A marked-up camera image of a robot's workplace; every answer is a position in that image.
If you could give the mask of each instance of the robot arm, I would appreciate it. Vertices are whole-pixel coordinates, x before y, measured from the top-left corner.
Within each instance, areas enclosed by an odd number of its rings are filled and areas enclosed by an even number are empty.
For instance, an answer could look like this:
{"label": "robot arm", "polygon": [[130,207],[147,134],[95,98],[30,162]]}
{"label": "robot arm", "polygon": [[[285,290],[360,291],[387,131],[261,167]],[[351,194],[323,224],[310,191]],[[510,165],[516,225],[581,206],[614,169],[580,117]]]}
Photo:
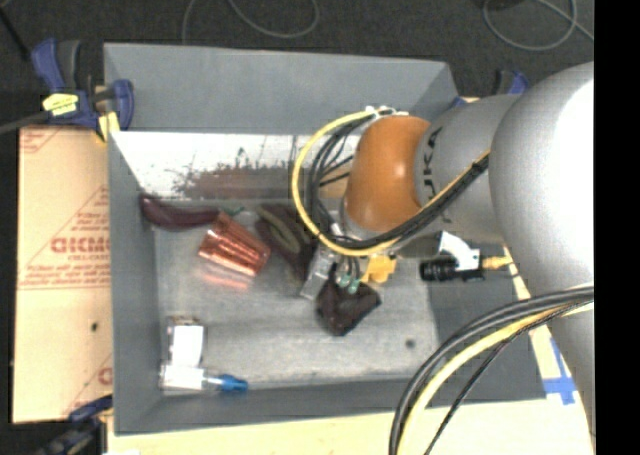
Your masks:
{"label": "robot arm", "polygon": [[[412,236],[448,231],[469,242],[499,243],[532,296],[591,283],[593,88],[594,66],[587,63],[520,96],[453,108],[431,124],[397,115],[374,120],[356,149],[342,201],[352,248],[307,225],[338,252],[393,253],[410,237],[385,235],[398,234],[464,182],[455,200],[440,204]],[[487,154],[487,172],[474,174]],[[557,318],[550,329],[576,381],[595,449],[593,310]]]}

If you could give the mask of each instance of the black object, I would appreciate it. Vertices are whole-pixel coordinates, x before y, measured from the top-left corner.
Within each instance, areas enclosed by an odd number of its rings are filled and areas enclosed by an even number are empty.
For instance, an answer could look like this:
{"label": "black object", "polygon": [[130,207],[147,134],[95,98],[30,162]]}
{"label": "black object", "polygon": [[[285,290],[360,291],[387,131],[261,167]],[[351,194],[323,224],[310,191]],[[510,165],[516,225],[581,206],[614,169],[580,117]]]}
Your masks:
{"label": "black object", "polygon": [[340,288],[332,272],[316,297],[316,312],[331,334],[344,336],[381,302],[380,295],[364,283],[354,294]]}
{"label": "black object", "polygon": [[450,281],[461,278],[463,281],[484,280],[481,268],[475,270],[456,270],[456,259],[452,256],[438,256],[420,263],[420,278],[423,281]]}
{"label": "black object", "polygon": [[291,265],[295,276],[304,281],[318,245],[315,237],[290,206],[262,204],[256,213],[260,216],[255,224],[260,237]]}

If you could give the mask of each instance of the blue tape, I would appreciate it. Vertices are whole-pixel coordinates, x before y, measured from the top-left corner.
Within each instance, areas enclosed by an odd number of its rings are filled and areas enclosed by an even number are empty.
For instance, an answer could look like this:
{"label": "blue tape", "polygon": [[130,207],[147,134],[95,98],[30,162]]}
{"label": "blue tape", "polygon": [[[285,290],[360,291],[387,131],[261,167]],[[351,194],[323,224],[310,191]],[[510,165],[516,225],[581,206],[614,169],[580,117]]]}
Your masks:
{"label": "blue tape", "polygon": [[556,345],[556,342],[553,338],[551,338],[551,348],[553,348],[553,354],[556,358],[556,362],[558,363],[558,368],[560,369],[560,377],[552,379],[542,379],[542,384],[544,386],[545,392],[548,395],[557,393],[562,399],[562,405],[570,405],[576,402],[575,398],[573,397],[573,393],[574,391],[576,391],[576,385],[565,369],[564,362],[562,361],[562,356],[560,355],[560,350],[558,349],[558,345]]}

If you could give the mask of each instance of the cardboard sheet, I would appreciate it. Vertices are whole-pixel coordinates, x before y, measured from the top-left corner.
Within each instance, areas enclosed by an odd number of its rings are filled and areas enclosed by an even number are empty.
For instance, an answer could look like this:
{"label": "cardboard sheet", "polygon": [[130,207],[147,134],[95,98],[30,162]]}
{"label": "cardboard sheet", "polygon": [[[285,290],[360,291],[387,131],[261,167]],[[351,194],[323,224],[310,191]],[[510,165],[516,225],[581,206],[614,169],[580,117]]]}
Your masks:
{"label": "cardboard sheet", "polygon": [[16,423],[65,418],[113,380],[106,145],[33,126],[18,158]]}

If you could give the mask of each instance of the copper object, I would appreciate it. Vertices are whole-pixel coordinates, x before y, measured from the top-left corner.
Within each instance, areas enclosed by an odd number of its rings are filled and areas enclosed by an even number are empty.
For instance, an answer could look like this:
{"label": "copper object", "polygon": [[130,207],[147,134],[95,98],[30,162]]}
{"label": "copper object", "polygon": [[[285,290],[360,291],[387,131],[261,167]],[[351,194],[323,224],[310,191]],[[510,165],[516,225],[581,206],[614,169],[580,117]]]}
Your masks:
{"label": "copper object", "polygon": [[419,117],[391,116],[362,135],[344,198],[347,215],[360,227],[385,232],[418,213],[413,165],[428,127]]}
{"label": "copper object", "polygon": [[237,272],[254,276],[269,259],[271,249],[221,211],[202,240],[198,255]]}

